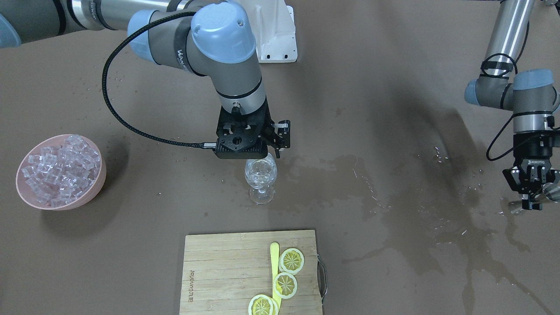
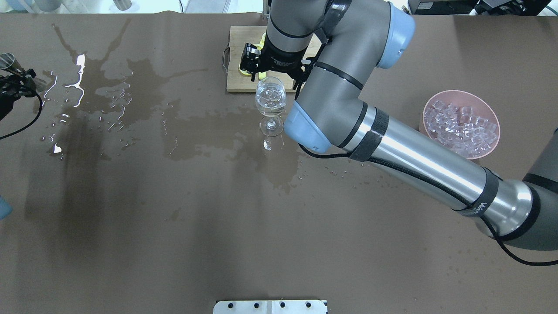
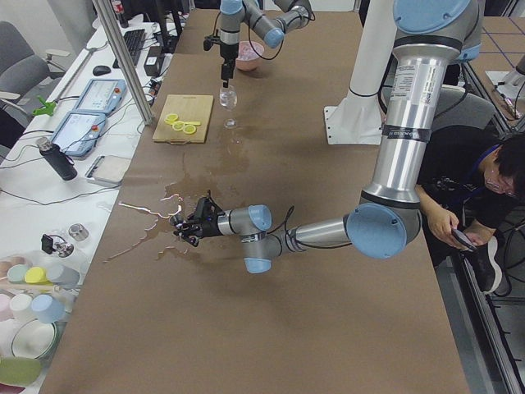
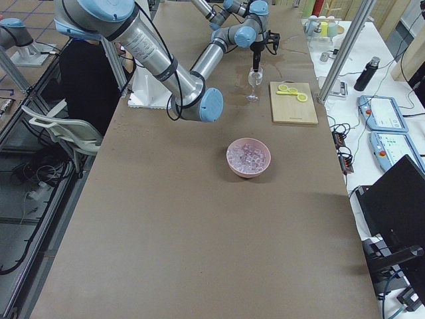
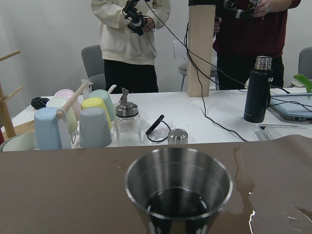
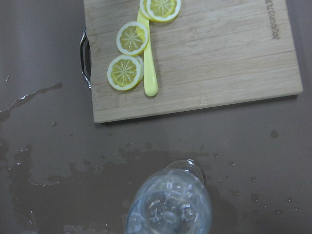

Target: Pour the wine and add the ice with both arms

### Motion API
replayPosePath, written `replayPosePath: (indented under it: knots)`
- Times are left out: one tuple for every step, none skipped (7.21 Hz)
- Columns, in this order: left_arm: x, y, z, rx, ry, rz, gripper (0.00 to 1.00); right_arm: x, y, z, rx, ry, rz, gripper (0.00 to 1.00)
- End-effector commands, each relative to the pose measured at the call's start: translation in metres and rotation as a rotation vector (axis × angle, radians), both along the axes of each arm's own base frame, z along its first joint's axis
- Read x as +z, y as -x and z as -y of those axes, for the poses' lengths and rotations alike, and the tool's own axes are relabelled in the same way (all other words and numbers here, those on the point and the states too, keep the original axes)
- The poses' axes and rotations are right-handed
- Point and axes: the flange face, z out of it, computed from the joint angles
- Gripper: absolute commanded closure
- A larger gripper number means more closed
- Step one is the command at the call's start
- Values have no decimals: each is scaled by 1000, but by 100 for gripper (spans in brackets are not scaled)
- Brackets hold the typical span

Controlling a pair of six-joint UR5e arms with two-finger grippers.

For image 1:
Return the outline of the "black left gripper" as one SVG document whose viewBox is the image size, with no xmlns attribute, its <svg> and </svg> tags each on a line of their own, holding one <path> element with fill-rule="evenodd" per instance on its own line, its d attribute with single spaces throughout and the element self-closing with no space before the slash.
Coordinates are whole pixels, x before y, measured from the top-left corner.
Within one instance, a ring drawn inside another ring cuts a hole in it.
<svg viewBox="0 0 560 315">
<path fill-rule="evenodd" d="M 514 163 L 503 175 L 511 190 L 517 192 L 522 209 L 536 210 L 545 183 L 559 184 L 559 170 L 550 162 L 553 148 L 559 147 L 558 131 L 534 131 L 513 135 Z"/>
</svg>

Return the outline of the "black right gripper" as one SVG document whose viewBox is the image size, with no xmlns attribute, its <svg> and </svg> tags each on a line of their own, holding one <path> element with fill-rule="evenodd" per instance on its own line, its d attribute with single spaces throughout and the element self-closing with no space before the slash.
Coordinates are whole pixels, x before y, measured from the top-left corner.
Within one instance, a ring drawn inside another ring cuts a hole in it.
<svg viewBox="0 0 560 315">
<path fill-rule="evenodd" d="M 232 113 L 220 109 L 219 151 L 268 151 L 268 146 L 280 159 L 280 152 L 291 147 L 291 121 L 274 123 L 267 101 L 244 115 L 240 108 L 234 108 Z"/>
</svg>

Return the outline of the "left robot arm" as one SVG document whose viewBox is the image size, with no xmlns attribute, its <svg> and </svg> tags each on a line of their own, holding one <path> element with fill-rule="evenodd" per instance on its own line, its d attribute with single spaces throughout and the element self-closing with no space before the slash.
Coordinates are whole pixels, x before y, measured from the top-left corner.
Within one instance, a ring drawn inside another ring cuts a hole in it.
<svg viewBox="0 0 560 315">
<path fill-rule="evenodd" d="M 559 90 L 550 69 L 520 71 L 533 0 L 502 0 L 480 74 L 465 88 L 465 101 L 511 112 L 512 167 L 502 171 L 520 196 L 520 209 L 542 210 L 559 202 L 559 170 L 550 162 L 559 147 Z"/>
</svg>

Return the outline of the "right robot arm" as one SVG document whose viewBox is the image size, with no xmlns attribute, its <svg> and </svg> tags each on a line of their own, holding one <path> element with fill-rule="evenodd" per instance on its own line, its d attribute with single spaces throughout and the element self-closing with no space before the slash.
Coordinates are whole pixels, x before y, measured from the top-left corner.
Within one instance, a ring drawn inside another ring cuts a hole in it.
<svg viewBox="0 0 560 315">
<path fill-rule="evenodd" d="M 289 120 L 270 115 L 257 42 L 245 8 L 235 0 L 3 0 L 1 48 L 82 30 L 122 30 L 127 38 L 108 56 L 104 101 L 126 128 L 174 146 L 212 150 L 220 159 L 276 158 L 291 146 Z M 126 47 L 154 64 L 209 77 L 221 103 L 214 142 L 178 142 L 127 123 L 108 96 L 108 72 Z"/>
</svg>

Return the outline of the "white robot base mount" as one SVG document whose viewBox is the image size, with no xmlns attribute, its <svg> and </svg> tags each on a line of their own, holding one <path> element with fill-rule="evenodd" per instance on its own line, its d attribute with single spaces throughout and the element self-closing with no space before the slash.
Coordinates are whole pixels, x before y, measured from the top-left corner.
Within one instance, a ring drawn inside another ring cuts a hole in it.
<svg viewBox="0 0 560 315">
<path fill-rule="evenodd" d="M 284 0 L 258 0 L 254 21 L 260 63 L 294 63 L 298 59 L 294 8 Z"/>
</svg>

